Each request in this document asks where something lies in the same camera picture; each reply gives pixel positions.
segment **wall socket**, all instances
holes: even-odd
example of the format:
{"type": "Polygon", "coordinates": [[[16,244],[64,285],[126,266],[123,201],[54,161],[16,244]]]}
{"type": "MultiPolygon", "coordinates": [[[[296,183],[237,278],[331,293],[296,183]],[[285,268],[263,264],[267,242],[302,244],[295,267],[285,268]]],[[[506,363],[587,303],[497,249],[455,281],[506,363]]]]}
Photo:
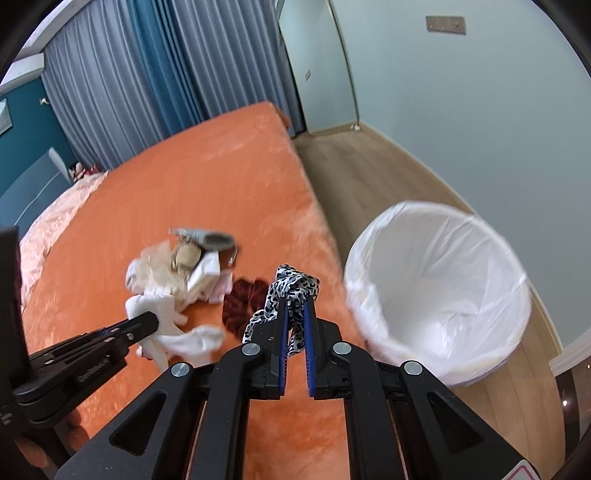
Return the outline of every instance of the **wall socket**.
{"type": "Polygon", "coordinates": [[[466,35],[465,17],[427,16],[427,31],[466,35]]]}

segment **gray curtain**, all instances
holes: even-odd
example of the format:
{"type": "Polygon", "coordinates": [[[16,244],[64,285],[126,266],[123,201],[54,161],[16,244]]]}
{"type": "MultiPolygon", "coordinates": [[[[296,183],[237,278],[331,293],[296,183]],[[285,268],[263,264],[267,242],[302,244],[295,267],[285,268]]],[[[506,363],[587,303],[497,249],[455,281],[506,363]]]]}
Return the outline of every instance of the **gray curtain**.
{"type": "Polygon", "coordinates": [[[171,2],[207,117],[269,100],[304,129],[273,0],[171,2]]]}
{"type": "Polygon", "coordinates": [[[126,0],[93,0],[45,49],[41,75],[74,153],[110,170],[163,140],[126,0]]]}

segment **dark red scrunchie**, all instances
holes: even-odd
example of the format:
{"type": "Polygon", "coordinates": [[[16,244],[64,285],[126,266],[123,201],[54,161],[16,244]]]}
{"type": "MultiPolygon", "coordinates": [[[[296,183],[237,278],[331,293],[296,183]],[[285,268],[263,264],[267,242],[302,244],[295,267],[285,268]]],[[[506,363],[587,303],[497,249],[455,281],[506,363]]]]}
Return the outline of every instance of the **dark red scrunchie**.
{"type": "Polygon", "coordinates": [[[261,278],[253,283],[245,278],[236,280],[223,299],[222,322],[226,330],[242,340],[252,314],[265,307],[268,290],[269,284],[261,278]]]}

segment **metal screw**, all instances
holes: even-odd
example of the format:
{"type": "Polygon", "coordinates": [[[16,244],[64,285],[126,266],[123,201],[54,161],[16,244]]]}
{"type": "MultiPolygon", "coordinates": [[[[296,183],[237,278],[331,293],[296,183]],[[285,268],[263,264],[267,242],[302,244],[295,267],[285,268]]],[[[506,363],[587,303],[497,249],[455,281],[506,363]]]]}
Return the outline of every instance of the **metal screw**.
{"type": "Polygon", "coordinates": [[[170,373],[172,373],[175,377],[184,377],[190,371],[191,368],[187,364],[174,364],[170,369],[170,373]]]}
{"type": "Polygon", "coordinates": [[[260,351],[261,347],[258,345],[258,343],[247,343],[242,347],[242,353],[248,356],[256,355],[260,351]]]}
{"type": "Polygon", "coordinates": [[[404,364],[404,371],[409,375],[420,375],[423,373],[423,366],[415,361],[406,362],[404,364]]]}
{"type": "Polygon", "coordinates": [[[351,352],[351,346],[346,342],[338,342],[333,345],[333,350],[339,355],[347,355],[351,352]]]}

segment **headboard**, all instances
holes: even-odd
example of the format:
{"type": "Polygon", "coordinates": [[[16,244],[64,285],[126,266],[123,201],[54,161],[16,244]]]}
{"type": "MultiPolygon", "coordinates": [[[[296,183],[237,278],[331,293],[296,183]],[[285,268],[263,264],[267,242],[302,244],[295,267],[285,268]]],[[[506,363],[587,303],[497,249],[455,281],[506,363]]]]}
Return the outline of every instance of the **headboard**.
{"type": "Polygon", "coordinates": [[[67,168],[51,148],[0,197],[0,228],[18,225],[21,239],[35,219],[70,186],[67,168]]]}

